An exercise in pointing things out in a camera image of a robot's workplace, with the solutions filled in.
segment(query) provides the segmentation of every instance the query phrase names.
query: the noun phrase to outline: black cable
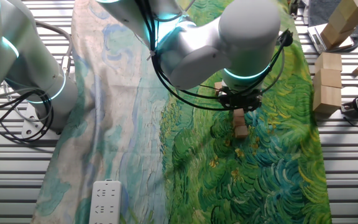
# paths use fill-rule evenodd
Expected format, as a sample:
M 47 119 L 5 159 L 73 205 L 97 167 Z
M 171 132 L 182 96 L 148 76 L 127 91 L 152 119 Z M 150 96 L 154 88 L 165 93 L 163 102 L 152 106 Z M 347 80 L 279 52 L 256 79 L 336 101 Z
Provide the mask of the black cable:
M 343 119 L 344 119 L 345 121 L 347 121 L 351 126 L 353 126 L 353 127 L 355 127 L 355 128 L 358 128 L 358 125 L 355 125 L 355 124 L 351 123 L 351 121 L 349 121 L 346 117 L 343 117 Z
M 52 125 L 52 122 L 53 122 L 53 108 L 52 108 L 52 103 L 50 102 L 50 99 L 49 99 L 49 97 L 46 95 L 45 92 L 35 91 L 34 93 L 37 94 L 37 95 L 40 97 L 40 99 L 42 100 L 42 102 L 43 102 L 43 104 L 44 104 L 44 106 L 45 106 L 45 111 L 51 110 L 51 113 L 52 113 L 52 114 L 51 114 L 51 118 L 50 118 L 50 122 L 49 122 L 48 126 L 47 126 L 48 121 L 45 120 L 44 125 L 41 127 L 41 129 L 40 129 L 37 133 L 35 133 L 35 134 L 33 134 L 32 136 L 27 137 L 27 138 L 18 138 L 18 137 L 16 137 L 15 135 L 13 135 L 13 134 L 10 132 L 10 130 L 3 124 L 3 122 L 1 122 L 2 128 L 4 128 L 5 131 L 12 136 L 12 138 L 9 137 L 9 136 L 6 136 L 6 135 L 3 134 L 1 131 L 0 131 L 0 135 L 4 136 L 6 139 L 11 140 L 11 141 L 15 140 L 15 141 L 20 141 L 20 142 L 33 142 L 33 141 L 36 141 L 36 140 L 42 138 L 42 137 L 47 133 L 47 131 L 49 130 L 49 128 L 50 128 L 50 126 Z M 39 134 L 41 134 L 40 137 L 38 137 L 37 139 L 32 139 L 32 138 L 38 136 Z
M 32 92 L 28 92 L 28 93 L 24 93 L 23 95 L 21 95 L 20 97 L 18 97 L 18 98 L 16 98 L 15 100 L 12 100 L 12 101 L 10 101 L 10 102 L 8 102 L 8 103 L 5 103 L 5 104 L 3 104 L 3 105 L 0 105 L 0 109 L 1 108 L 4 108 L 4 107 L 6 107 L 6 106 L 9 106 L 9 105 L 12 105 L 12 104 L 14 104 L 14 103 L 16 103 L 16 102 L 18 102 L 18 101 L 22 101 L 22 100 L 25 100 L 26 98 L 28 98 L 29 96 L 31 96 L 33 93 Z
M 165 82 L 167 81 L 169 84 L 170 81 L 169 79 L 165 76 L 165 74 L 162 71 L 162 68 L 158 62 L 158 52 L 156 49 L 156 44 L 155 44 L 155 38 L 156 38 L 156 33 L 155 33 L 155 21 L 154 21 L 154 15 L 152 14 L 152 10 L 150 7 L 150 3 L 149 0 L 144 0 L 144 5 L 142 5 L 142 1 L 140 0 L 135 0 L 135 2 L 137 3 L 137 6 L 139 8 L 140 13 L 142 14 L 142 17 L 144 18 L 144 21 L 146 23 L 147 26 L 147 30 L 149 31 L 149 39 L 150 39 L 150 51 L 153 52 L 153 56 L 152 56 L 152 63 L 153 63 L 153 67 L 154 70 L 157 74 L 158 79 L 161 81 L 161 83 L 163 84 L 163 86 L 175 97 L 177 97 L 179 100 L 181 100 L 182 102 L 193 106 L 195 108 L 199 108 L 199 109 L 203 109 L 203 110 L 214 110 L 214 111 L 227 111 L 227 110 L 236 110 L 236 109 L 240 109 L 238 107 L 228 107 L 228 108 L 208 108 L 208 107 L 204 107 L 204 106 L 199 106 L 196 105 L 194 103 L 191 103 L 187 100 L 185 100 L 184 98 L 180 97 L 178 94 L 176 94 Z M 283 48 L 285 45 L 290 45 L 292 41 L 290 41 L 290 43 L 288 44 L 288 35 L 290 35 L 289 30 L 286 30 L 281 36 L 281 44 L 279 47 L 278 52 L 276 52 L 276 54 L 273 56 L 272 62 L 269 65 L 268 70 L 266 71 L 265 74 L 263 74 L 253 85 L 251 85 L 250 87 L 248 87 L 245 90 L 242 91 L 238 91 L 237 93 L 232 93 L 229 96 L 225 95 L 225 97 L 231 97 L 231 96 L 239 96 L 242 95 L 244 93 L 247 93 L 248 91 L 250 91 L 251 89 L 255 88 L 257 85 L 259 85 L 260 83 L 262 83 L 263 79 L 267 76 L 267 74 L 272 70 L 272 67 L 275 65 L 275 62 L 278 59 L 278 56 L 280 55 L 280 53 L 282 52 Z M 199 95 L 196 93 L 192 93 L 186 90 L 180 90 L 184 93 L 186 93 L 187 95 L 191 95 L 191 96 L 195 96 L 198 98 L 205 98 L 205 99 L 210 99 L 210 100 L 219 100 L 220 97 L 218 96 L 204 96 L 204 95 Z
M 14 108 L 15 108 L 16 106 L 18 106 L 19 104 L 21 104 L 24 100 L 25 100 L 25 98 L 23 98 L 23 99 L 19 100 L 18 102 L 16 102 L 16 104 L 13 105 L 13 106 L 4 114 L 4 116 L 2 116 L 2 117 L 0 118 L 0 122 L 2 122 L 2 121 L 14 110 Z
M 205 88 L 210 88 L 210 89 L 213 89 L 213 90 L 220 90 L 218 88 L 207 86 L 207 85 L 202 85 L 202 84 L 199 84 L 199 86 L 202 86 L 202 87 L 205 87 Z
M 169 86 L 164 82 L 164 80 L 162 79 L 161 75 L 159 73 L 157 73 L 157 77 L 158 79 L 161 81 L 161 83 L 164 85 L 164 87 L 173 95 L 175 96 L 176 98 L 178 98 L 179 100 L 181 100 L 182 102 L 190 105 L 190 106 L 193 106 L 195 108 L 198 108 L 198 109 L 202 109 L 202 110 L 211 110 L 211 111 L 230 111 L 230 110 L 236 110 L 236 109 L 241 109 L 241 108 L 207 108 L 207 107 L 204 107 L 204 106 L 198 106 L 194 103 L 190 103 L 189 101 L 183 99 L 182 97 L 180 97 L 178 94 L 176 94 L 173 90 L 171 90 L 171 88 L 169 88 Z

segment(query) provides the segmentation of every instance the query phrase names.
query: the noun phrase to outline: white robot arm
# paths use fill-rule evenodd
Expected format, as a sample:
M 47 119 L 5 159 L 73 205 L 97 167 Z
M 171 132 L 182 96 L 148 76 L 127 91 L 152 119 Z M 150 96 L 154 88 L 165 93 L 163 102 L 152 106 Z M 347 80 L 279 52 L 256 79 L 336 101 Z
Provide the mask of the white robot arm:
M 150 45 L 144 19 L 147 1 L 96 1 Z M 224 69 L 224 81 L 238 90 L 252 84 L 269 66 L 280 31 L 278 9 L 270 0 L 235 0 L 221 16 L 201 27 L 175 0 L 149 0 L 149 6 L 158 27 L 159 64 L 177 89 L 193 88 Z
M 96 1 L 149 46 L 156 74 L 172 94 L 183 100 L 165 82 L 224 106 L 214 110 L 247 111 L 260 106 L 262 81 L 283 47 L 292 42 L 291 33 L 286 32 L 279 51 L 272 56 L 280 17 L 271 0 L 234 0 L 221 16 L 201 27 L 175 0 Z M 226 84 L 219 96 L 186 91 L 219 70 L 223 70 Z M 0 83 L 3 80 L 14 90 L 23 90 L 21 95 L 27 94 L 24 90 L 28 88 L 46 92 L 53 107 L 51 128 L 63 129 L 76 102 L 77 88 L 40 40 L 35 20 L 21 0 L 0 0 Z M 40 118 L 48 114 L 38 96 L 32 95 L 28 101 Z
M 3 80 L 14 90 L 46 92 L 53 107 L 51 128 L 63 129 L 76 102 L 77 87 L 42 43 L 35 19 L 21 0 L 0 0 L 0 84 Z M 37 95 L 28 101 L 40 118 L 48 114 Z

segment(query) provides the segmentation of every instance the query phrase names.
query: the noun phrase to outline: metal grating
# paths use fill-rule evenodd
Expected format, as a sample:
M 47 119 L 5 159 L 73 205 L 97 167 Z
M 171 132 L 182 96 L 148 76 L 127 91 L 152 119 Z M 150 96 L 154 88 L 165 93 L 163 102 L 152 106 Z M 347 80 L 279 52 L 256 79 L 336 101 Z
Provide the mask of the metal grating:
M 24 1 L 36 19 L 71 32 L 74 1 Z M 296 21 L 303 51 L 314 75 L 318 54 L 300 16 Z M 41 39 L 60 61 L 68 42 L 52 31 L 39 28 Z M 342 55 L 342 102 L 358 96 L 358 77 L 351 72 L 358 67 L 358 48 Z M 25 113 L 26 103 L 19 109 Z M 15 113 L 6 124 L 20 134 L 23 119 Z M 328 194 L 333 223 L 358 223 L 358 128 L 343 120 L 339 111 L 330 118 L 318 118 L 321 144 L 327 173 Z M 0 223 L 30 223 L 37 196 L 56 141 L 39 141 L 32 147 L 22 147 L 0 136 Z

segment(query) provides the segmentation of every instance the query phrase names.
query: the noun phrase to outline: electrical outlet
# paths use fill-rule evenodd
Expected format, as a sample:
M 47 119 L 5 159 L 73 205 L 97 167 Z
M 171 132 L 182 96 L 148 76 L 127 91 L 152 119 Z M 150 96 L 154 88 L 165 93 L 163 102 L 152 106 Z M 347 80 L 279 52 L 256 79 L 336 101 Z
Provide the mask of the electrical outlet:
M 121 205 L 120 181 L 93 183 L 89 224 L 119 224 Z

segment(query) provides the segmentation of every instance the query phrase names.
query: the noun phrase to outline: stacked wooden blocks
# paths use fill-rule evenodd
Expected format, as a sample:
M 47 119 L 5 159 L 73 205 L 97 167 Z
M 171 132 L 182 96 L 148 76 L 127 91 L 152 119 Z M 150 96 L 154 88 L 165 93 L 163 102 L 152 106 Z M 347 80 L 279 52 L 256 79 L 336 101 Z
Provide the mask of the stacked wooden blocks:
M 244 119 L 244 110 L 237 109 L 233 112 L 234 136 L 238 139 L 244 139 L 248 136 L 248 128 Z
M 322 53 L 317 58 L 313 79 L 313 111 L 333 114 L 341 108 L 342 58 L 339 54 Z
M 358 25 L 358 0 L 342 0 L 321 33 L 327 49 L 343 43 Z

